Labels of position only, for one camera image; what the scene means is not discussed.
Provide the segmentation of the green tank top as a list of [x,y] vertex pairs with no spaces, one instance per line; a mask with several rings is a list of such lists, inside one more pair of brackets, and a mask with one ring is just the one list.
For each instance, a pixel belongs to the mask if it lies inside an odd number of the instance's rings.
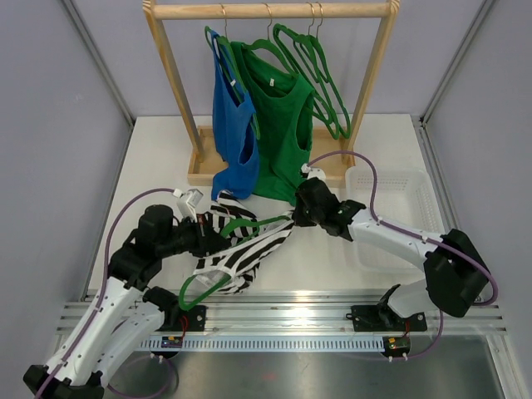
[[243,42],[231,42],[259,125],[259,178],[254,194],[296,203],[302,165],[313,146],[314,89],[301,74],[279,70]]

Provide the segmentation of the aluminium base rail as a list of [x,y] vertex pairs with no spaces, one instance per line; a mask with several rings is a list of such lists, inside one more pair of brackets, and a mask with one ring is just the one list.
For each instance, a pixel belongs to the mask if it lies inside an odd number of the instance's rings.
[[[346,319],[352,305],[373,304],[381,290],[280,291],[235,296],[213,295],[206,306],[206,334],[332,335],[353,333]],[[70,333],[90,304],[66,303],[57,322],[57,333]],[[463,318],[444,317],[446,335],[506,335],[498,306],[473,307]]]

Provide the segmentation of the blue tank top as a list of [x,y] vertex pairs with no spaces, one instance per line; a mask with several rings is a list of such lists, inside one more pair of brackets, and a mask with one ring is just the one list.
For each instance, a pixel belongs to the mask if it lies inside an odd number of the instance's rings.
[[[213,44],[217,47],[214,31]],[[259,179],[259,148],[256,111],[250,93],[239,104],[218,63],[214,58],[213,133],[215,149],[227,163],[213,178],[211,199],[216,200],[222,190],[238,199],[248,198]]]

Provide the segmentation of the green hanger with metal hook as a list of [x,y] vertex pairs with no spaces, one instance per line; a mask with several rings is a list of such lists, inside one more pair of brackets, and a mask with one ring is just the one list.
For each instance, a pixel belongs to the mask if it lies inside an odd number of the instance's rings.
[[[195,271],[180,289],[180,309],[189,311],[212,293],[243,292],[256,278],[261,262],[285,243],[293,227],[294,221],[287,214],[263,220],[231,219],[219,231],[222,237],[231,239],[240,228],[248,234],[236,236],[237,241],[228,249],[199,259]],[[185,295],[196,279],[208,289],[188,303]]]

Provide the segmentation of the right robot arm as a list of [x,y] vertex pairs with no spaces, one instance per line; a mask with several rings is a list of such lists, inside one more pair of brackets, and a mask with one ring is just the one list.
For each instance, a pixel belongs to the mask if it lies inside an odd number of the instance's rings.
[[434,234],[391,224],[371,206],[339,200],[317,177],[298,187],[293,219],[300,227],[318,225],[333,237],[370,244],[423,272],[422,280],[393,285],[373,305],[352,306],[346,317],[357,332],[424,332],[427,312],[462,318],[490,283],[485,262],[462,231]]

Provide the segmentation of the zebra striped tank top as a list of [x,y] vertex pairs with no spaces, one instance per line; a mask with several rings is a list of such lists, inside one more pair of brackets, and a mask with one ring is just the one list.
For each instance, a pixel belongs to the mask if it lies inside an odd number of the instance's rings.
[[285,243],[294,227],[292,210],[260,220],[227,190],[211,203],[206,219],[215,233],[229,241],[229,247],[199,259],[194,276],[207,288],[228,276],[229,281],[218,289],[222,294],[247,290],[260,263]]

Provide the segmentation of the wooden clothes rack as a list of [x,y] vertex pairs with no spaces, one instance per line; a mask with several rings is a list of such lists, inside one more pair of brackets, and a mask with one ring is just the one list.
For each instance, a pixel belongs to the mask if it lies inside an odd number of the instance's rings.
[[273,3],[273,4],[159,4],[156,1],[144,1],[142,9],[149,25],[155,46],[159,52],[170,88],[179,107],[185,129],[192,145],[187,179],[193,186],[211,186],[216,173],[225,166],[214,148],[214,133],[210,126],[197,126],[190,109],[177,63],[167,37],[164,22],[169,20],[212,20],[223,19],[296,19],[315,16],[314,9],[319,10],[319,17],[333,18],[378,18],[380,20],[377,35],[372,46],[362,87],[352,116],[351,136],[334,140],[329,138],[323,127],[313,129],[314,142],[311,156],[313,158],[328,152],[339,150],[337,159],[329,156],[318,162],[326,174],[327,183],[333,188],[345,185],[345,173],[355,165],[352,150],[357,134],[377,81],[387,44],[392,35],[401,3],[384,2],[328,2],[315,3]]

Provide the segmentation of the empty green hanger front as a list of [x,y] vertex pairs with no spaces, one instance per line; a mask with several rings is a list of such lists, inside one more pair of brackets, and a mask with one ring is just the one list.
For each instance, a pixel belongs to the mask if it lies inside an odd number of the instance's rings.
[[328,129],[334,140],[351,137],[351,119],[349,118],[342,96],[328,69],[328,60],[318,38],[320,22],[316,34],[311,33],[315,24],[316,11],[313,3],[308,3],[312,13],[312,22],[306,34],[276,23],[273,27],[273,40],[285,56],[288,64],[313,87],[312,115]]

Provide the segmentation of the empty green hanger rear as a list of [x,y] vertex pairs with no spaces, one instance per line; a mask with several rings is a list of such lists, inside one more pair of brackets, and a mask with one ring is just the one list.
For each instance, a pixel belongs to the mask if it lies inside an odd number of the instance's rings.
[[328,68],[328,60],[316,34],[299,34],[293,41],[303,65],[315,85],[313,115],[327,128],[333,139],[347,139],[351,136],[351,120],[342,96]]

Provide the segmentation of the white plastic basket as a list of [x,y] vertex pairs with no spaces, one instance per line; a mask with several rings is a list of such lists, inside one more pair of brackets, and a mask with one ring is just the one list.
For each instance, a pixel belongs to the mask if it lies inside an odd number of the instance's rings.
[[[347,170],[346,196],[369,204],[373,175],[363,166]],[[444,233],[440,210],[428,174],[418,169],[388,169],[377,172],[376,212],[394,224],[412,229]],[[418,275],[421,271],[407,261],[370,244],[358,244],[353,250],[361,269],[373,273]]]

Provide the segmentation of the empty green hanger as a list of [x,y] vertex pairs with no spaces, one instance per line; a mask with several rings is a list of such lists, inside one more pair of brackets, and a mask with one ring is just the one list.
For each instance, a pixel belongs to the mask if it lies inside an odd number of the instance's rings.
[[315,85],[313,115],[327,128],[333,139],[347,139],[351,136],[351,120],[342,96],[328,68],[328,60],[316,34],[299,34],[293,41],[303,65]]
[[351,137],[351,119],[349,118],[342,96],[328,69],[328,60],[318,38],[320,22],[316,34],[311,33],[315,24],[316,11],[313,3],[308,3],[312,13],[312,22],[306,34],[276,23],[273,27],[273,40],[285,56],[288,64],[313,87],[312,115],[328,129],[334,140]]

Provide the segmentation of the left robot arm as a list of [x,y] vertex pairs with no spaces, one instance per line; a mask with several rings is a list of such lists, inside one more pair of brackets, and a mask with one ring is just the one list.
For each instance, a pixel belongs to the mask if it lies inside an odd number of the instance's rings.
[[196,257],[230,247],[205,218],[176,224],[162,204],[145,209],[138,225],[112,255],[106,278],[63,346],[43,365],[32,365],[23,381],[36,398],[101,398],[140,343],[180,320],[176,295],[149,282],[163,259],[189,252]]

